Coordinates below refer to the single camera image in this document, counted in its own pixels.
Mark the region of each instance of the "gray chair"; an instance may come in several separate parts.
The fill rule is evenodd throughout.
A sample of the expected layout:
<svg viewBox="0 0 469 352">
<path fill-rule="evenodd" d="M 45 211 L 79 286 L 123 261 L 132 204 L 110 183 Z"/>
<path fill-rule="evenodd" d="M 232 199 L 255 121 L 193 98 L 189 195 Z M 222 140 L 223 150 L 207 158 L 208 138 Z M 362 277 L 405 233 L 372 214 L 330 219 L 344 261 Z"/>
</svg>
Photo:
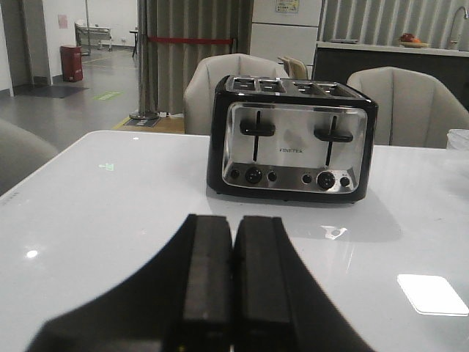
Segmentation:
<svg viewBox="0 0 469 352">
<path fill-rule="evenodd" d="M 444 148 L 469 112 L 435 77 L 396 67 L 353 73 L 347 84 L 378 103 L 376 144 Z"/>
<path fill-rule="evenodd" d="M 184 92 L 186 133 L 210 135 L 215 87 L 227 75 L 288 77 L 280 64 L 255 56 L 228 54 L 203 59 Z"/>
<path fill-rule="evenodd" d="M 56 154 L 46 141 L 0 119 L 0 195 Z"/>
</svg>

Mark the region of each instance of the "glossy table surface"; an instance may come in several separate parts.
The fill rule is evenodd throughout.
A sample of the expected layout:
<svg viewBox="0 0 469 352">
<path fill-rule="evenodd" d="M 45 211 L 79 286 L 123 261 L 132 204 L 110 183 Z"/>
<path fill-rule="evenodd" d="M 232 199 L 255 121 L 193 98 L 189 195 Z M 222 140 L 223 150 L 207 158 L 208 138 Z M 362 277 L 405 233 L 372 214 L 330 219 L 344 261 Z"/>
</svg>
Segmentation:
<svg viewBox="0 0 469 352">
<path fill-rule="evenodd" d="M 209 138 L 100 131 L 0 197 L 0 341 L 23 351 L 49 318 L 141 267 L 189 213 L 280 216 L 323 289 L 376 351 L 469 351 L 469 318 L 418 314 L 399 274 L 442 276 L 469 304 L 469 152 L 376 146 L 354 205 L 217 195 Z"/>
</svg>

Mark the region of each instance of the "four-slice toaster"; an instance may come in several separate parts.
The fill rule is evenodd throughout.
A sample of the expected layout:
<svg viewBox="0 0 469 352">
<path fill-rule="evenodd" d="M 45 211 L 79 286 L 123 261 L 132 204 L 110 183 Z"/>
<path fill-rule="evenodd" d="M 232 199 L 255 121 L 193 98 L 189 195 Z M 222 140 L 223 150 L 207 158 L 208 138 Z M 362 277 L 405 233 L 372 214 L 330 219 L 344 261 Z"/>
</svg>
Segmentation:
<svg viewBox="0 0 469 352">
<path fill-rule="evenodd" d="M 221 194 L 310 202 L 365 197 L 377 104 L 336 82 L 227 76 L 207 168 Z"/>
</svg>

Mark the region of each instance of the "red trash can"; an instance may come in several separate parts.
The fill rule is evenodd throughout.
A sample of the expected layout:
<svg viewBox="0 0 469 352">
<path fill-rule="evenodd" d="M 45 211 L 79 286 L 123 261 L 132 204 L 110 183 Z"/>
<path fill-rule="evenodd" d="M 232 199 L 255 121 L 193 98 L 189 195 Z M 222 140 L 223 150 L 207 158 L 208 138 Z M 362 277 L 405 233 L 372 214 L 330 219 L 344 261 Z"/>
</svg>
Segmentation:
<svg viewBox="0 0 469 352">
<path fill-rule="evenodd" d="M 60 47 L 62 60 L 62 77 L 66 82 L 77 82 L 83 79 L 81 68 L 81 48 L 74 45 Z"/>
</svg>

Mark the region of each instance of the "refrigerator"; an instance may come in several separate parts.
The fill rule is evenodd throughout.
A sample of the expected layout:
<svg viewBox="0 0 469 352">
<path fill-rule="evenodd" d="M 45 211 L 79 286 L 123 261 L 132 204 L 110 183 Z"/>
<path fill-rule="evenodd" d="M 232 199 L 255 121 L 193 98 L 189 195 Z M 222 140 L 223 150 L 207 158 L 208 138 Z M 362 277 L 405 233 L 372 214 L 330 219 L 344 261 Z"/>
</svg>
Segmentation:
<svg viewBox="0 0 469 352">
<path fill-rule="evenodd" d="M 311 78 L 322 0 L 254 0 L 250 55 L 304 62 Z"/>
</svg>

